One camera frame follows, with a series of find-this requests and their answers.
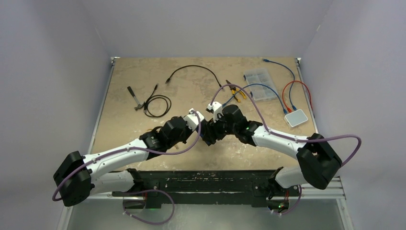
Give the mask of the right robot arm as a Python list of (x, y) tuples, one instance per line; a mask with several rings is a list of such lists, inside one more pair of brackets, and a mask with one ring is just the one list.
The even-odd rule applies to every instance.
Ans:
[(299, 184), (326, 189), (342, 166), (340, 157), (320, 134), (305, 137), (273, 130), (261, 122), (248, 121), (233, 104), (223, 107), (214, 102), (206, 110), (213, 115), (202, 124), (201, 137), (207, 145), (232, 135), (243, 144), (275, 150), (298, 161), (297, 167), (281, 167), (271, 176), (269, 189), (275, 195)]

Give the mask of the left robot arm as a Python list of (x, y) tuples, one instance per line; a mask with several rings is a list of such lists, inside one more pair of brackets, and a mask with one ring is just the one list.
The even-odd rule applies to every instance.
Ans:
[(120, 147), (96, 154), (69, 153), (53, 175), (57, 188), (52, 200), (71, 207), (92, 194), (101, 193), (99, 178), (133, 162), (170, 155), (168, 150), (180, 142), (186, 143), (195, 130), (201, 130), (203, 121), (204, 116), (194, 111), (185, 117), (173, 117), (164, 126), (158, 126)]

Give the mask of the white network switch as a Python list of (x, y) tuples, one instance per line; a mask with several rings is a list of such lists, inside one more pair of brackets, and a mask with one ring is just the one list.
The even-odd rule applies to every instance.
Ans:
[(308, 121), (308, 117), (302, 109), (297, 109), (284, 116), (284, 121), (289, 127), (297, 127)]

